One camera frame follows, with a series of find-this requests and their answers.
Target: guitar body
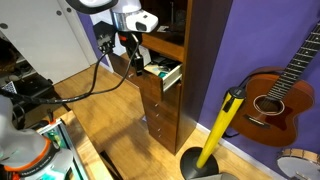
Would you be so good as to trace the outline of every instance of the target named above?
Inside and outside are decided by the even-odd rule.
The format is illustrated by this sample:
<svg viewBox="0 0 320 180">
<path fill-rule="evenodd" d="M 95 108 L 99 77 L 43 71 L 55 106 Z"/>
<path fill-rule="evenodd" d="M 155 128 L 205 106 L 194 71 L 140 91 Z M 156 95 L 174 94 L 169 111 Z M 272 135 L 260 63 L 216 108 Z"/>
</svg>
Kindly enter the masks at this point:
<svg viewBox="0 0 320 180">
<path fill-rule="evenodd" d="M 297 116 L 312 107 L 313 88 L 298 80 L 280 101 L 265 101 L 279 75 L 259 74 L 247 83 L 247 97 L 231 121 L 231 127 L 259 143 L 282 147 L 297 137 Z"/>
</svg>

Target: acoustic guitar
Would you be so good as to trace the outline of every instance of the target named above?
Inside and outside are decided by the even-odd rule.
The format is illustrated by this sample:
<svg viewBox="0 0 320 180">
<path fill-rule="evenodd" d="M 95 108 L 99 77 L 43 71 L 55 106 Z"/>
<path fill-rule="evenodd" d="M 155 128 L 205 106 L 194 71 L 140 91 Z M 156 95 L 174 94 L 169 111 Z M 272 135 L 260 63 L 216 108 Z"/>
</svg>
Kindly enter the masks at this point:
<svg viewBox="0 0 320 180">
<path fill-rule="evenodd" d="M 231 127 L 265 145 L 292 144 L 297 137 L 297 116 L 314 103 L 313 88 L 299 77 L 319 49 L 318 22 L 282 73 L 256 74 L 248 80 L 246 100 Z"/>
</svg>

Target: yellow pole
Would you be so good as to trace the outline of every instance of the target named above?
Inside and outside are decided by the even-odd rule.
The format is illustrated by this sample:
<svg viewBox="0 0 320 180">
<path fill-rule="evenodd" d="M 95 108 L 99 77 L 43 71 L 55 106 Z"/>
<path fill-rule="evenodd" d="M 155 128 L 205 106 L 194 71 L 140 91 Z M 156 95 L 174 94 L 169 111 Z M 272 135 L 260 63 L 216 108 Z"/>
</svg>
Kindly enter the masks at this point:
<svg viewBox="0 0 320 180">
<path fill-rule="evenodd" d="M 210 135 L 197 161 L 197 168 L 200 169 L 205 165 L 208 158 L 213 153 L 214 148 L 218 144 L 218 141 L 229 126 L 233 116 L 242 104 L 244 98 L 245 92 L 243 89 L 236 87 L 228 90 L 216 122 L 211 129 Z"/>
</svg>

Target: guitar sound hole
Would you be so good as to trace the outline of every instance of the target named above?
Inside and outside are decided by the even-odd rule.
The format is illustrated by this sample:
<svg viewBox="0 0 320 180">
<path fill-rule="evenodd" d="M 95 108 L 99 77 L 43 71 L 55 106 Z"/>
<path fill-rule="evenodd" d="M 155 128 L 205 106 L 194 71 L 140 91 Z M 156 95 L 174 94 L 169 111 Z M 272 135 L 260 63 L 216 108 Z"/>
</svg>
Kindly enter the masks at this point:
<svg viewBox="0 0 320 180">
<path fill-rule="evenodd" d="M 254 101 L 254 106 L 261 113 L 270 116 L 278 115 L 284 110 L 282 101 L 270 99 L 266 95 L 257 97 Z"/>
</svg>

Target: guitar string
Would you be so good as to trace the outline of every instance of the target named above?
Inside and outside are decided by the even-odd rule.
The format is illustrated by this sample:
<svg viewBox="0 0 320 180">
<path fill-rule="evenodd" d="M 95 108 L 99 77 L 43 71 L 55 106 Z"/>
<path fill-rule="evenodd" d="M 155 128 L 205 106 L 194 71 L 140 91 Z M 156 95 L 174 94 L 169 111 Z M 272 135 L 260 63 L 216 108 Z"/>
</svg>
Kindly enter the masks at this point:
<svg viewBox="0 0 320 180">
<path fill-rule="evenodd" d="M 302 72 L 304 71 L 304 69 L 309 65 L 309 63 L 311 62 L 311 60 L 313 59 L 313 57 L 317 54 L 317 52 L 320 49 L 320 24 L 319 22 L 317 23 L 316 27 L 314 28 L 314 30 L 309 34 L 309 36 L 307 37 L 307 39 L 304 41 L 304 43 L 302 44 L 302 46 L 299 48 L 299 50 L 295 53 L 293 59 L 289 62 L 289 65 L 285 68 L 284 73 L 278 78 L 278 80 L 275 82 L 274 86 L 271 88 L 271 90 L 268 92 L 267 97 L 265 97 L 261 103 L 262 107 L 270 107 L 272 104 L 274 104 L 274 100 L 271 100 L 270 98 L 268 98 L 268 96 L 270 94 L 273 94 L 271 97 L 275 98 L 277 100 L 281 100 L 286 94 L 287 92 L 291 89 L 292 85 L 298 80 L 298 77 L 302 74 Z M 288 73 L 286 73 L 288 70 L 292 69 L 292 71 L 294 71 L 291 75 L 292 77 L 289 78 L 288 76 L 286 76 Z M 275 86 L 278 86 L 278 90 L 279 92 L 275 91 Z"/>
</svg>

